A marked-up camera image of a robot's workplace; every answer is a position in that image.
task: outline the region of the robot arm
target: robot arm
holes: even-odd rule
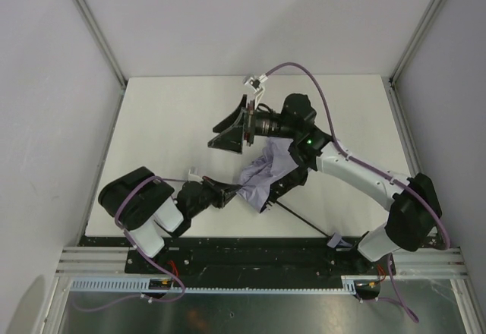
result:
[[[399,248],[416,251],[421,246],[435,221],[409,191],[441,217],[429,177],[419,173],[411,178],[391,171],[384,174],[378,166],[353,158],[351,151],[337,146],[329,134],[315,126],[317,113],[306,95],[288,95],[280,113],[263,109],[257,101],[247,102],[243,96],[238,108],[213,129],[219,134],[208,146],[241,153],[243,142],[251,145],[255,136],[290,138],[289,153],[297,165],[347,182],[390,213],[387,222],[362,237],[358,251],[363,257],[374,262]]]
[[[107,184],[98,202],[148,257],[154,257],[165,246],[156,225],[171,237],[180,237],[197,214],[210,205],[223,208],[240,188],[204,177],[185,182],[174,200],[172,186],[140,167]]]

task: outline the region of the cloth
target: cloth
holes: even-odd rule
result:
[[[268,199],[270,185],[298,167],[289,153],[291,142],[291,139],[267,138],[263,155],[241,171],[238,184],[243,187],[238,195],[258,212]]]

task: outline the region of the black cable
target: black cable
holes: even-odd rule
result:
[[[314,224],[312,224],[311,222],[309,222],[308,220],[304,219],[303,217],[301,217],[299,214],[297,214],[296,212],[294,212],[293,210],[289,209],[287,206],[285,206],[283,203],[280,203],[279,201],[276,201],[275,202],[278,206],[280,206],[281,208],[283,208],[284,210],[287,210],[289,213],[291,213],[293,216],[295,216],[296,218],[300,219],[302,222],[304,222],[305,224],[309,225],[312,229],[314,229],[315,231],[317,232],[320,232],[322,235],[324,235],[326,238],[331,238],[330,235],[326,234],[325,232],[323,232],[322,230],[320,230],[317,226],[315,226]]]
[[[260,104],[258,104],[257,106],[257,110],[262,110],[262,109],[266,109],[270,114],[273,114],[275,111],[270,108],[267,104],[263,104],[262,102]]]

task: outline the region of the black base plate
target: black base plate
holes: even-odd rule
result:
[[[376,265],[358,262],[363,259],[356,250],[336,251],[325,238],[179,238],[166,243],[170,248],[153,260],[169,271],[167,262],[173,260],[181,280],[192,288],[341,288],[341,276],[377,275]],[[127,262],[126,273],[159,273],[135,250]]]

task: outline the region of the purple cable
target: purple cable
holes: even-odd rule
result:
[[[386,172],[383,172],[379,169],[377,169],[376,167],[366,163],[365,161],[361,161],[360,159],[358,158],[355,158],[354,156],[350,156],[340,145],[339,145],[339,141],[337,139],[337,136],[336,136],[336,132],[334,131],[334,125],[333,125],[333,120],[331,118],[331,114],[330,114],[330,111],[329,111],[329,106],[327,105],[327,101],[326,101],[326,97],[324,96],[324,92],[322,91],[322,89],[320,88],[320,85],[319,83],[317,82],[316,78],[314,77],[314,75],[307,69],[305,68],[304,66],[298,64],[298,63],[294,63],[294,62],[285,62],[285,63],[282,63],[274,68],[272,68],[271,70],[269,70],[265,75],[268,77],[270,76],[272,73],[278,71],[280,68],[283,68],[283,67],[286,67],[286,66],[292,66],[292,67],[296,67],[300,70],[302,70],[306,75],[308,75],[310,77],[310,79],[312,80],[312,82],[314,83],[315,87],[317,88],[317,91],[319,91],[319,94],[320,94],[320,98],[322,99],[323,101],[323,104],[324,104],[324,108],[326,109],[326,116],[327,116],[327,122],[329,123],[329,129],[331,131],[331,136],[333,138],[333,142],[334,142],[334,145],[336,146],[336,148],[338,149],[338,151],[347,159],[353,161],[354,163],[360,165],[361,167],[364,167],[374,173],[376,173],[377,175],[385,178],[386,180],[388,180],[391,184],[397,184],[398,186],[400,186],[404,191],[407,191],[409,194],[411,194],[415,199],[417,199],[417,201],[428,211],[429,214],[431,214],[432,216],[432,219],[434,219],[436,225],[437,225],[437,229],[438,231],[440,232],[440,235],[442,236],[442,239],[443,239],[443,242],[444,242],[444,250],[447,250],[450,248],[450,238],[449,238],[449,235],[447,234],[447,230],[446,228],[443,226],[442,222],[440,221],[439,217],[437,216],[437,214],[435,213],[434,209],[431,208],[431,206],[427,203],[427,201],[425,201],[419,194],[417,194],[415,191],[413,191],[409,186],[407,186],[406,184],[403,184],[401,181],[398,181],[398,180],[393,180],[393,176],[387,174]],[[397,296],[397,298],[399,299],[398,301],[397,300],[394,300],[392,298],[378,298],[379,301],[385,301],[385,302],[390,302],[391,304],[395,304],[395,305],[399,305],[403,308],[403,310],[405,310],[405,312],[409,315],[410,319],[412,319],[412,321],[414,323],[418,323],[418,317],[417,315],[409,308],[406,306],[404,300],[403,300],[403,297],[402,295],[399,293],[398,291],[398,288],[396,287],[396,283],[395,283],[395,279],[393,278],[393,272],[392,272],[392,268],[391,268],[391,257],[392,257],[392,254],[390,253],[388,256],[387,256],[387,264],[388,264],[388,273],[389,273],[389,276],[390,276],[390,281],[392,282],[392,286],[393,286],[393,290],[395,291],[395,294]]]
[[[133,198],[133,196],[135,196],[137,194],[137,192],[140,191],[146,184],[148,184],[148,183],[150,183],[151,181],[154,181],[154,180],[173,181],[173,182],[185,182],[185,180],[176,180],[176,179],[173,179],[173,178],[161,178],[159,176],[151,176],[151,177],[143,180],[136,188],[134,188],[131,191],[131,193],[128,194],[128,196],[121,203],[120,207],[118,208],[118,210],[116,211],[116,214],[115,214],[115,224],[116,224],[116,226],[118,226],[120,229],[123,230],[123,234],[128,239],[128,241],[130,242],[130,244],[132,244],[135,247],[135,249],[137,250],[137,252],[148,263],[150,263],[152,266],[154,266],[155,268],[157,268],[160,272],[165,273],[166,275],[169,275],[172,279],[174,279],[181,286],[181,289],[182,289],[181,293],[179,295],[175,296],[174,298],[152,298],[152,297],[149,296],[148,297],[149,301],[155,301],[155,302],[174,302],[174,301],[177,301],[178,299],[180,299],[182,296],[184,296],[185,291],[186,291],[186,287],[184,286],[184,283],[180,280],[179,277],[177,277],[176,275],[174,275],[172,272],[168,271],[167,269],[164,269],[163,267],[159,266],[157,263],[155,263],[152,260],[152,258],[148,257],[137,246],[137,244],[135,243],[135,241],[133,240],[133,238],[130,236],[130,233],[123,227],[123,225],[120,223],[120,220],[119,220],[120,215],[122,214],[123,210],[128,205],[128,203],[130,202],[130,200]],[[84,312],[84,313],[94,313],[94,312],[97,312],[97,311],[105,310],[105,309],[107,309],[107,308],[109,308],[109,307],[111,307],[113,305],[118,304],[119,302],[122,302],[122,301],[125,301],[125,300],[128,300],[128,299],[132,299],[132,298],[139,298],[139,297],[140,297],[139,294],[128,295],[128,296],[124,296],[123,298],[119,298],[117,300],[114,300],[114,301],[112,301],[112,302],[110,302],[108,304],[105,304],[103,306],[93,307],[93,308],[90,308],[90,309],[85,309],[85,308],[79,307],[79,306],[76,305],[76,303],[74,301],[72,301],[71,304],[78,311],[81,311],[81,312]]]
[[[395,279],[393,278],[393,272],[392,272],[392,254],[388,254],[387,256],[387,268],[388,268],[388,273],[390,276],[390,281],[392,282],[392,287],[393,287],[393,290],[395,291],[395,294],[398,298],[398,301],[395,300],[394,298],[369,298],[369,299],[362,299],[359,297],[358,293],[356,293],[356,297],[361,300],[361,301],[366,301],[366,302],[372,302],[372,301],[383,301],[383,302],[388,302],[390,304],[394,304],[396,306],[400,306],[406,313],[407,315],[409,315],[410,319],[412,319],[412,321],[414,323],[419,323],[420,320],[417,316],[416,313],[414,313],[412,311],[412,309],[410,309],[410,307],[408,307],[406,304],[405,304],[405,301],[403,300],[403,297],[402,295],[400,294],[400,292],[398,291],[398,288],[396,287],[396,282],[395,282]]]
[[[139,298],[140,295],[139,294],[135,294],[135,295],[129,295],[129,296],[124,296],[123,298],[119,298],[117,300],[114,300],[106,305],[103,305],[103,306],[99,306],[99,307],[93,307],[93,308],[90,308],[90,309],[85,309],[84,307],[79,307],[75,302],[74,300],[71,301],[71,305],[72,307],[74,307],[76,310],[78,311],[81,311],[82,313],[96,313],[97,311],[102,311],[102,310],[105,310],[105,309],[108,309],[109,307],[113,306],[113,305],[116,305],[118,302],[122,302],[122,301],[125,301],[125,300],[128,300],[128,299],[132,299],[132,298]]]

